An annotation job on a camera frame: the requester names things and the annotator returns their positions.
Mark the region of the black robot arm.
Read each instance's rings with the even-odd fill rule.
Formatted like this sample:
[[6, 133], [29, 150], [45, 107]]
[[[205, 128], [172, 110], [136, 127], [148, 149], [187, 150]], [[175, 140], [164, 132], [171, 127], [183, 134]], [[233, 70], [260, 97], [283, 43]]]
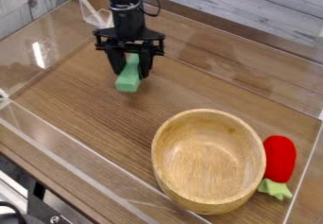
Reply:
[[165, 35], [147, 27], [144, 0], [109, 0], [113, 27], [93, 30], [96, 49], [107, 54], [113, 73], [119, 76], [127, 66], [127, 53], [139, 56], [139, 78], [149, 76], [155, 56], [164, 55]]

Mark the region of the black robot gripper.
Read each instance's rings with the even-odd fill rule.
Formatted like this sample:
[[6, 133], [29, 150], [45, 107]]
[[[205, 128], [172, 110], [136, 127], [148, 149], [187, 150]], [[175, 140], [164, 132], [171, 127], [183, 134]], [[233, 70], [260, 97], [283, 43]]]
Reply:
[[165, 35], [147, 27], [141, 7], [113, 9], [111, 12], [113, 26], [93, 31], [95, 46], [99, 50], [105, 50], [116, 75], [121, 74], [127, 65], [125, 53], [140, 53], [139, 76], [144, 79], [149, 76], [152, 56], [164, 55]]

